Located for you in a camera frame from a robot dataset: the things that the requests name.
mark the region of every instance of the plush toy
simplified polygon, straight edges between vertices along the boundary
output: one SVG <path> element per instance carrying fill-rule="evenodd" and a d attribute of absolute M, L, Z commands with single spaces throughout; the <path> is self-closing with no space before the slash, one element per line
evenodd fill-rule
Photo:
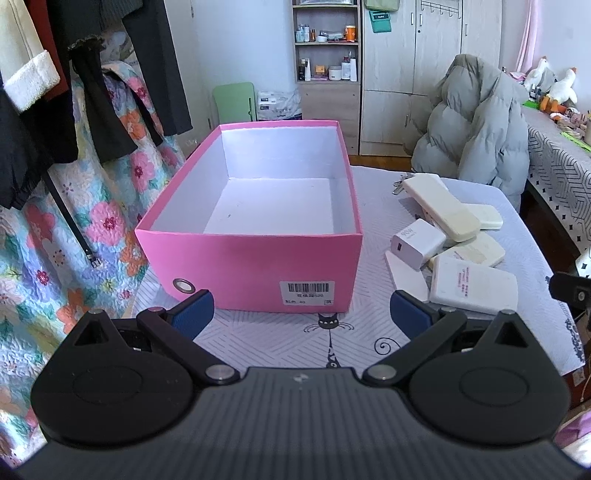
<path fill-rule="evenodd" d="M 548 60 L 546 59 L 546 57 L 542 57 L 540 58 L 540 62 L 538 63 L 538 68 L 533 69 L 531 72 L 527 74 L 523 86 L 526 88 L 528 93 L 536 89 L 538 85 L 542 82 L 542 76 L 544 75 L 544 71 L 547 68 Z"/>
<path fill-rule="evenodd" d="M 567 100 L 571 100 L 574 104 L 577 103 L 577 94 L 573 90 L 574 81 L 577 78 L 577 69 L 571 68 L 566 71 L 564 79 L 556 82 L 550 88 L 550 93 L 544 97 L 540 103 L 540 110 L 558 112 L 559 105 L 562 105 Z"/>

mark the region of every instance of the chair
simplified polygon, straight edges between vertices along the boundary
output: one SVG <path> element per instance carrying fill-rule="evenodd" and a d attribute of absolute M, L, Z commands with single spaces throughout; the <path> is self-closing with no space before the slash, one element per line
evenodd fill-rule
<path fill-rule="evenodd" d="M 220 85 L 213 89 L 220 124 L 256 122 L 255 87 L 250 82 Z"/>

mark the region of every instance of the cardboard box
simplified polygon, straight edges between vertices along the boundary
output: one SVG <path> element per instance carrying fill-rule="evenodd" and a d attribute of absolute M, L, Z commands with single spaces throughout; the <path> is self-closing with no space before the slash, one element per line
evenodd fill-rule
<path fill-rule="evenodd" d="M 338 122 L 222 125 L 136 228 L 165 291 L 216 307 L 346 312 L 362 230 Z"/>

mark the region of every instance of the gray puffer jacket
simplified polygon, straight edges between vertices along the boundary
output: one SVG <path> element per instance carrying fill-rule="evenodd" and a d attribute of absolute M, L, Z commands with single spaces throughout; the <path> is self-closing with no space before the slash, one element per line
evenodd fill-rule
<path fill-rule="evenodd" d="M 458 55 L 407 126 L 413 169 L 493 185 L 518 210 L 530 167 L 526 100 L 523 86 L 496 67 Z"/>

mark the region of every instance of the pink curtain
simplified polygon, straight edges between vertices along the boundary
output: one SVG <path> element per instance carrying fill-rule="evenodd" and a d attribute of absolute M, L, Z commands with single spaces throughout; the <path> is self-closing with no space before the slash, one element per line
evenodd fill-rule
<path fill-rule="evenodd" d="M 527 72 L 534 63 L 535 43 L 540 27 L 540 0 L 528 0 L 528 3 L 523 40 L 521 41 L 517 65 L 515 66 L 516 72 Z"/>

